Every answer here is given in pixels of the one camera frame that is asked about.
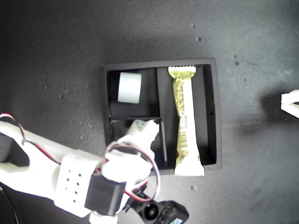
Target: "yellow wrapper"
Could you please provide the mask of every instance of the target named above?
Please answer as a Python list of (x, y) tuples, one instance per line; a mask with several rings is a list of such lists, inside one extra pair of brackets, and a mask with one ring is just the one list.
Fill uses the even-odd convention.
[(173, 77), (173, 92), (179, 117), (177, 160), (174, 170), (180, 176), (204, 176), (196, 142), (191, 78), (194, 66), (169, 67)]

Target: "cable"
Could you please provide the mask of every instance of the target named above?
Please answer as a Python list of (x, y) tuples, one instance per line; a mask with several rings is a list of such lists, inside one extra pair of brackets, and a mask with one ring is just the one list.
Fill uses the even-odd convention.
[[(112, 147), (111, 149), (109, 149), (107, 152), (110, 152), (110, 151), (112, 151), (113, 149), (118, 150), (118, 147), (126, 147), (126, 148), (129, 147), (129, 148), (132, 148), (132, 149), (134, 149), (135, 151), (140, 152), (140, 153), (142, 153), (143, 155), (145, 155), (145, 156), (147, 157), (147, 159), (150, 161), (150, 163), (151, 163), (151, 165), (152, 165), (152, 167), (153, 167), (153, 169), (154, 169), (154, 171), (155, 171), (155, 173), (156, 173), (156, 177), (157, 177), (157, 179), (156, 179), (156, 181), (157, 181), (157, 188), (156, 188), (156, 192), (155, 192), (155, 194), (154, 194), (153, 197), (148, 198), (148, 199), (144, 199), (144, 198), (139, 197), (138, 195), (134, 194), (133, 192), (128, 192), (128, 191), (125, 190), (125, 193), (126, 193), (128, 196), (130, 196), (131, 198), (133, 198), (134, 200), (139, 201), (139, 202), (149, 202), (149, 201), (151, 201), (151, 200), (154, 200), (154, 198), (155, 198), (156, 196), (158, 196), (158, 194), (159, 194), (159, 192), (160, 192), (160, 188), (161, 188), (160, 173), (159, 173), (159, 169), (158, 169), (158, 166), (157, 166), (156, 162), (155, 162), (149, 155), (147, 155), (145, 152), (143, 152), (142, 150), (140, 150), (140, 149), (138, 149), (138, 148), (136, 148), (136, 147), (133, 147), (133, 146), (120, 145), (120, 144), (119, 144), (119, 145), (115, 145), (115, 146), (113, 146), (113, 147)], [(136, 187), (136, 185), (135, 185), (133, 190), (136, 190), (136, 189), (138, 189), (138, 188), (144, 186), (145, 184), (147, 184), (147, 180), (142, 181), (141, 186), (137, 186), (137, 187)]]
[(3, 196), (5, 197), (6, 201), (8, 202), (9, 206), (11, 207), (12, 211), (14, 212), (15, 223), (16, 223), (16, 224), (19, 224), (19, 219), (18, 219), (18, 217), (17, 217), (17, 213), (15, 212), (13, 205), (12, 205), (11, 202), (9, 201), (8, 197), (7, 197), (6, 194), (4, 193), (3, 188), (2, 188), (1, 186), (0, 186), (0, 191), (1, 191), (1, 193), (3, 194)]
[(20, 129), (20, 132), (21, 132), (21, 134), (22, 134), (22, 137), (23, 137), (23, 141), (22, 141), (22, 144), (23, 144), (23, 145), (24, 145), (24, 143), (26, 143), (26, 142), (30, 143), (31, 145), (35, 146), (38, 150), (40, 150), (40, 151), (41, 151), (45, 156), (47, 156), (50, 160), (52, 160), (53, 162), (57, 163), (58, 165), (61, 165), (61, 163), (58, 162), (58, 161), (56, 161), (56, 160), (54, 159), (54, 157), (51, 156), (46, 150), (44, 150), (44, 149), (43, 149), (42, 147), (40, 147), (38, 144), (33, 143), (33, 142), (31, 142), (31, 141), (29, 141), (29, 140), (27, 140), (27, 139), (25, 138), (24, 128), (22, 127), (22, 125), (20, 125), (19, 122), (16, 121), (16, 119), (15, 119), (11, 114), (9, 114), (9, 113), (2, 113), (2, 114), (0, 114), (0, 119), (1, 119), (1, 118), (4, 118), (4, 117), (7, 117), (7, 118), (12, 119), (12, 120), (18, 125), (18, 127), (19, 127), (19, 129)]

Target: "debris speck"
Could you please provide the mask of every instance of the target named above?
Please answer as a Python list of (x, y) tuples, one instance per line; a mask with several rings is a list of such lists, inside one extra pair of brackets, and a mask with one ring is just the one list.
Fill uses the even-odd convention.
[(192, 185), (191, 185), (191, 189), (192, 189), (192, 190), (198, 190), (197, 185), (196, 185), (196, 184), (192, 184)]

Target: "white robotic arm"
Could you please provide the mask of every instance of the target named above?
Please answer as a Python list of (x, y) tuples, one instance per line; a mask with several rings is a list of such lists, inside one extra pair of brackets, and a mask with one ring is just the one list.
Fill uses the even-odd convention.
[[(122, 210), (130, 196), (134, 197), (132, 191), (146, 184), (152, 167), (157, 172), (156, 194), (159, 191), (160, 177), (154, 162), (154, 152), (150, 149), (158, 131), (159, 126), (154, 121), (136, 120), (128, 134), (111, 143), (105, 158), (101, 158), (60, 145), (25, 131), (22, 127), (0, 122), (0, 133), (13, 138), (28, 155), (30, 162), (28, 167), (0, 163), (0, 182), (20, 192), (47, 197), (53, 200), (57, 207), (79, 217), (91, 213), (92, 224), (116, 223), (117, 213)], [(137, 153), (122, 152), (117, 146), (136, 149)], [(144, 160), (141, 154), (145, 154), (150, 163)], [(125, 182), (126, 193), (121, 193), (121, 205), (113, 216), (102, 215), (86, 208), (92, 177), (98, 175), (112, 183)]]

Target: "robotic arm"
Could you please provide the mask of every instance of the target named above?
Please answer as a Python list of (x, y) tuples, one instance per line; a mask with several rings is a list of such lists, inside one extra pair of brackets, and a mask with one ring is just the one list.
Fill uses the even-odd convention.
[[(9, 114), (1, 117), (14, 120)], [(150, 145), (158, 132), (159, 125), (153, 120), (135, 120), (128, 133), (112, 142), (101, 158), (25, 131), (19, 124), (0, 122), (0, 133), (14, 139), (30, 163), (28, 167), (0, 163), (0, 182), (20, 192), (47, 197), (76, 216), (90, 214), (91, 224), (116, 224), (117, 214), (129, 208), (146, 224), (183, 224), (189, 217), (185, 207), (173, 201), (154, 201), (160, 176)], [(143, 191), (152, 168), (157, 190), (148, 197)]]

